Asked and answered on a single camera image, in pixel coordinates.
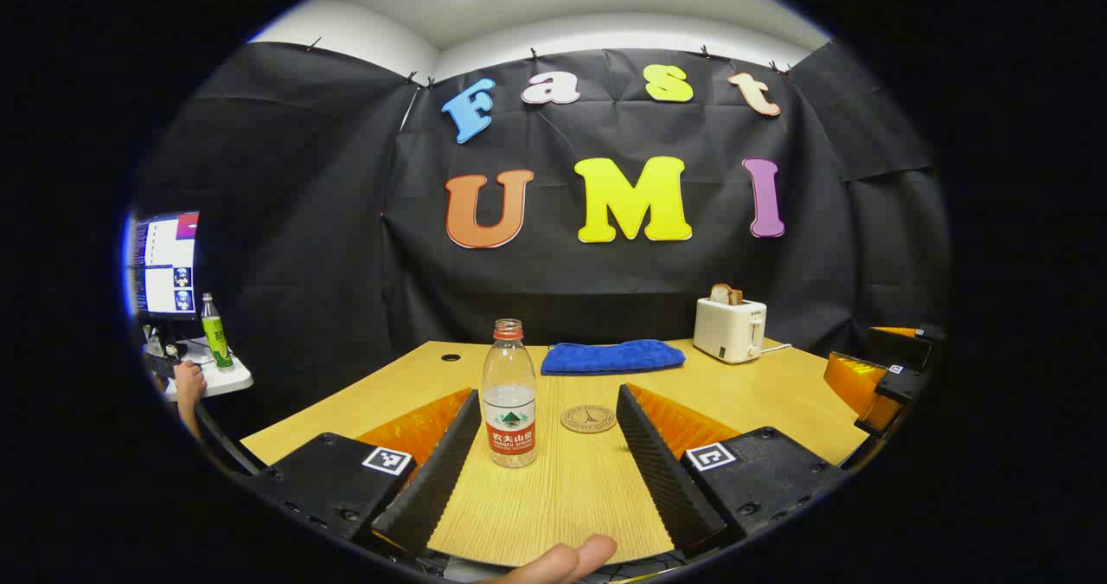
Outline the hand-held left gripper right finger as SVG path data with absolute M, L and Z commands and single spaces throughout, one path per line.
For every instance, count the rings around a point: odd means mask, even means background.
M 615 419 L 662 525 L 687 557 L 770 531 L 848 478 L 777 427 L 734 432 L 637 384 L 621 384 Z

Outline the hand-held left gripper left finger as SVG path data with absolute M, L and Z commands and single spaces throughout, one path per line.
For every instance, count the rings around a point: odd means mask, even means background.
M 328 536 L 385 555 L 418 556 L 458 484 L 482 427 L 466 388 L 356 439 L 320 432 L 246 486 Z

